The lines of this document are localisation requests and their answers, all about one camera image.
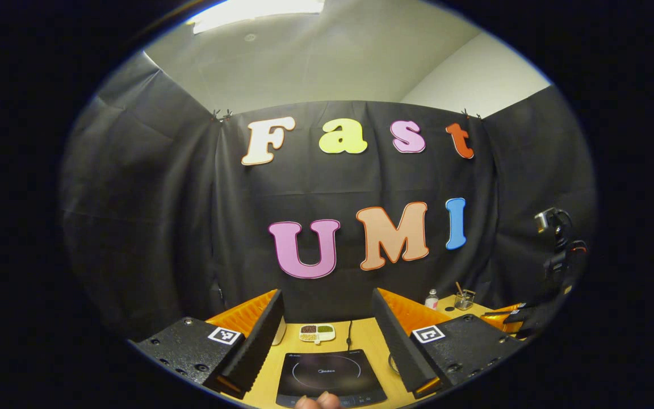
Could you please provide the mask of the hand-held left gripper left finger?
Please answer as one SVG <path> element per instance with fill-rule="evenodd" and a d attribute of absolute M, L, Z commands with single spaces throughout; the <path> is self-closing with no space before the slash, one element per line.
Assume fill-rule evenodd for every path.
<path fill-rule="evenodd" d="M 283 316 L 283 296 L 275 289 L 210 319 L 180 318 L 134 347 L 194 384 L 242 399 L 264 365 Z"/>

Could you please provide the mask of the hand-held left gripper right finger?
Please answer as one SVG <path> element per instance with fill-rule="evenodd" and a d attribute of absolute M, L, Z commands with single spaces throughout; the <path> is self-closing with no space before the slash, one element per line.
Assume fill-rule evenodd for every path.
<path fill-rule="evenodd" d="M 525 346 L 475 314 L 449 318 L 376 288 L 372 311 L 406 390 L 423 398 L 466 383 Z"/>

